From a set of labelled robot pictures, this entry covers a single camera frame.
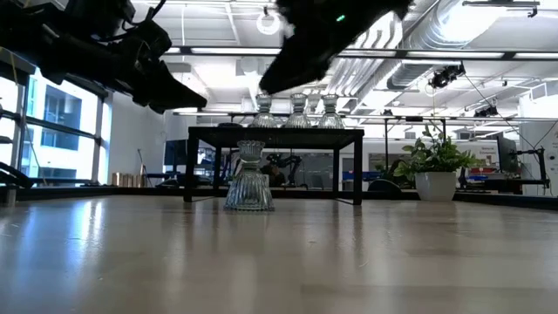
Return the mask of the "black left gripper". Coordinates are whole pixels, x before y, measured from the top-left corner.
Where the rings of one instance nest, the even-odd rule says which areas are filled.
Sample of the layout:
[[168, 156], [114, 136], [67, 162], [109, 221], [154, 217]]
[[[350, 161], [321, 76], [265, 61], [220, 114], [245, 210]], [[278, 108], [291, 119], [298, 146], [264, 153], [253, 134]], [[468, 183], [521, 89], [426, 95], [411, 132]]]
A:
[[183, 85], [161, 60], [171, 48], [167, 32], [154, 19], [165, 0], [136, 21], [130, 1], [70, 1], [51, 10], [51, 80], [72, 75], [133, 95], [139, 106], [164, 113], [205, 107], [207, 99]]

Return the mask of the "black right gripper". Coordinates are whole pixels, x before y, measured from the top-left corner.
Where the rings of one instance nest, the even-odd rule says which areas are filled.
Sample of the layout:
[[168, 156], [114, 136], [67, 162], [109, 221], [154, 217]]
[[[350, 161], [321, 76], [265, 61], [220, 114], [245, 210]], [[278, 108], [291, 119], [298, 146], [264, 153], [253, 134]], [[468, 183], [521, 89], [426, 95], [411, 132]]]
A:
[[293, 35], [260, 80], [267, 94], [321, 80], [331, 64], [322, 47], [343, 49], [388, 13], [405, 18], [410, 0], [277, 0], [276, 7]]

